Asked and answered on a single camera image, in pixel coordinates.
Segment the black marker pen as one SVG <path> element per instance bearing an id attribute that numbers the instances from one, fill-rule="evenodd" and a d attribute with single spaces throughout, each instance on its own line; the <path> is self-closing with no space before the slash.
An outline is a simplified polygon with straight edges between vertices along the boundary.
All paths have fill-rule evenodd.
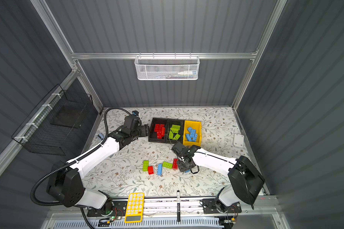
<path id="1" fill-rule="evenodd" d="M 180 191 L 177 190 L 177 222 L 181 222 L 181 196 Z"/>

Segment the thin blue lego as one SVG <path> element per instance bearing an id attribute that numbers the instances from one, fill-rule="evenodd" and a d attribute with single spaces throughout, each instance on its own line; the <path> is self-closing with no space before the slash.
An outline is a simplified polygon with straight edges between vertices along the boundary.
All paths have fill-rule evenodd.
<path id="1" fill-rule="evenodd" d="M 162 175 L 162 164 L 159 164 L 159 165 L 158 165 L 157 175 L 158 175 L 158 176 L 161 176 L 161 175 Z"/>

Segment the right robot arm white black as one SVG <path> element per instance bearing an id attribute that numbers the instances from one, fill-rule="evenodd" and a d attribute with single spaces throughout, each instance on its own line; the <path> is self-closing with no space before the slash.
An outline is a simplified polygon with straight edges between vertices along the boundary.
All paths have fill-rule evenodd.
<path id="1" fill-rule="evenodd" d="M 181 172 L 197 174 L 204 167 L 229 179 L 230 184 L 223 187 L 214 199 L 218 212 L 233 210 L 239 213 L 241 202 L 254 207 L 265 179 L 246 156 L 220 156 L 196 145 L 186 147 L 180 142 L 172 146 L 172 152 L 177 156 L 177 166 Z"/>

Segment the black bin left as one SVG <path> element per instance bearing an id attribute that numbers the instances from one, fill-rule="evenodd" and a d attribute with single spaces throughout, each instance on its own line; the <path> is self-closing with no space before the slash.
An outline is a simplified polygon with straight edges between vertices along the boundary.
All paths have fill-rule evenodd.
<path id="1" fill-rule="evenodd" d="M 164 124 L 165 127 L 165 136 L 166 136 L 166 124 L 167 124 L 167 119 L 165 118 L 153 118 L 152 123 L 150 125 L 150 131 L 149 131 L 149 142 L 155 142 L 155 143 L 166 143 L 166 137 L 164 136 L 163 139 L 158 139 L 157 138 L 157 133 L 154 132 L 154 126 L 155 124 Z"/>

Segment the black bin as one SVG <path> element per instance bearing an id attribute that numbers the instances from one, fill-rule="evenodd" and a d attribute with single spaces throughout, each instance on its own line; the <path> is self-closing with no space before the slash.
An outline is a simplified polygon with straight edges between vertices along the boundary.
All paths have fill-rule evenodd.
<path id="1" fill-rule="evenodd" d="M 166 136 L 166 124 L 167 124 L 167 119 L 165 118 L 153 118 L 152 123 L 150 125 L 150 131 L 149 131 L 149 142 L 155 142 L 155 143 L 166 143 L 166 137 L 164 136 L 163 139 L 158 139 L 157 138 L 157 133 L 154 132 L 154 126 L 155 124 L 164 124 L 165 127 L 165 136 Z"/>
<path id="2" fill-rule="evenodd" d="M 173 128 L 171 128 L 172 125 L 178 125 L 180 126 L 180 130 L 179 130 L 179 133 L 181 135 L 181 137 L 179 138 L 179 140 L 170 140 L 169 139 L 169 131 L 172 131 L 173 132 Z M 182 143 L 183 142 L 183 129 L 184 129 L 184 120 L 178 120 L 178 119 L 168 119 L 167 120 L 167 124 L 166 124 L 166 143 L 167 144 L 174 144 L 174 143 L 177 143 L 177 142 L 180 142 Z"/>

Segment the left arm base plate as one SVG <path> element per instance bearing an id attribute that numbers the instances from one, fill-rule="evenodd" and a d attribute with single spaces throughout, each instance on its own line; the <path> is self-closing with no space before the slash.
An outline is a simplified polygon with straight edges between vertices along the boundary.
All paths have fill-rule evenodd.
<path id="1" fill-rule="evenodd" d="M 88 210 L 87 217 L 123 217 L 127 208 L 127 201 L 113 200 L 107 201 L 101 209 L 92 208 Z"/>

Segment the white tube in basket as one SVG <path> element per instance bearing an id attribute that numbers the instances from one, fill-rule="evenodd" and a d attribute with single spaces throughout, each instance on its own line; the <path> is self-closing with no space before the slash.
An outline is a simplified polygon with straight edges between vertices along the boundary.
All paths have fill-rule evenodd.
<path id="1" fill-rule="evenodd" d="M 187 76 L 187 77 L 194 77 L 195 75 L 198 74 L 198 71 L 197 70 L 188 70 L 188 71 L 178 72 L 177 74 Z"/>

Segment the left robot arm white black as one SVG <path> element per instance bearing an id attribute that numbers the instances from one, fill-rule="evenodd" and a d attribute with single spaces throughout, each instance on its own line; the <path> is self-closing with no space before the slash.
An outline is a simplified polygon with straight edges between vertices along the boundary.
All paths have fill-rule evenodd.
<path id="1" fill-rule="evenodd" d="M 138 111 L 127 112 L 123 125 L 110 132 L 107 123 L 109 108 L 104 112 L 105 137 L 95 147 L 67 161 L 54 166 L 48 174 L 38 180 L 30 191 L 31 201 L 39 206 L 91 207 L 102 209 L 110 207 L 111 197 L 101 191 L 85 188 L 82 179 L 107 157 L 119 152 L 140 137 L 147 137 L 149 126 L 143 125 Z M 36 197 L 39 186 L 48 180 L 47 193 L 55 202 L 44 202 Z"/>

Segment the floral table mat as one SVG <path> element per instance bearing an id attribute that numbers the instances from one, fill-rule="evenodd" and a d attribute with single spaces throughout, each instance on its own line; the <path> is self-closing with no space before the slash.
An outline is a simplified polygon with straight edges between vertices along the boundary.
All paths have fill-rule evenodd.
<path id="1" fill-rule="evenodd" d="M 230 107 L 139 108 L 138 112 L 144 124 L 150 124 L 153 118 L 199 121 L 203 149 L 226 157 L 247 155 L 246 147 L 234 145 L 234 136 L 240 129 Z M 161 175 L 150 175 L 142 170 L 146 160 L 154 169 L 163 162 L 172 162 L 175 154 L 171 148 L 171 143 L 152 143 L 148 138 L 140 138 L 99 163 L 83 178 L 83 185 L 112 197 L 133 192 L 162 197 L 174 196 L 177 191 L 182 196 L 214 196 L 230 184 L 227 177 L 207 168 L 195 174 L 163 169 Z"/>

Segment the yellow bin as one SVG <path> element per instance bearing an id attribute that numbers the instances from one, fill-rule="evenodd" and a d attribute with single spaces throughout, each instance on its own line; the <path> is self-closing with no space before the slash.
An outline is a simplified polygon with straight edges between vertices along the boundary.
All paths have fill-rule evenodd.
<path id="1" fill-rule="evenodd" d="M 186 137 L 187 134 L 190 134 L 189 128 L 196 131 L 197 138 L 196 138 L 195 142 L 189 141 L 189 139 Z M 183 145 L 189 146 L 189 147 L 192 145 L 201 146 L 201 142 L 202 142 L 202 124 L 201 124 L 201 122 L 185 120 L 184 130 L 183 130 Z"/>

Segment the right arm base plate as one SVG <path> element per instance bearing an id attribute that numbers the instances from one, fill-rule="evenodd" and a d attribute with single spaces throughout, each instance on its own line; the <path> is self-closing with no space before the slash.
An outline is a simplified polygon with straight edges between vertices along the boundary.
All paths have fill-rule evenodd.
<path id="1" fill-rule="evenodd" d="M 204 198 L 199 201 L 203 207 L 204 214 L 238 214 L 242 212 L 241 205 L 239 202 L 233 203 L 230 206 L 226 206 L 221 201 L 215 198 Z"/>

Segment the yellow calculator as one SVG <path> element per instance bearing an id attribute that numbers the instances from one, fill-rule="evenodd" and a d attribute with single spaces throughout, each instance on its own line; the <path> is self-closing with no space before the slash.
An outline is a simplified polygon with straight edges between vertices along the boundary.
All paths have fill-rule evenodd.
<path id="1" fill-rule="evenodd" d="M 128 196 L 127 207 L 125 210 L 125 223 L 142 222 L 144 209 L 144 193 L 131 193 Z"/>

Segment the black bin middle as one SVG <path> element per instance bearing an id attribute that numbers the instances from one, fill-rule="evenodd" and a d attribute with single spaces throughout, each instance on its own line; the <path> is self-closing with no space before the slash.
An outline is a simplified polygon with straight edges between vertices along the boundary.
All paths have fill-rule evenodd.
<path id="1" fill-rule="evenodd" d="M 181 135 L 181 137 L 179 138 L 179 140 L 170 140 L 169 139 L 169 131 L 172 131 L 173 132 L 173 128 L 171 128 L 172 125 L 178 125 L 180 126 L 180 130 L 179 130 L 179 133 Z M 182 143 L 183 142 L 183 129 L 184 129 L 184 120 L 178 120 L 178 119 L 168 119 L 167 120 L 167 124 L 166 124 L 166 143 L 167 144 L 174 144 L 174 143 L 177 143 L 177 142 L 180 142 Z"/>

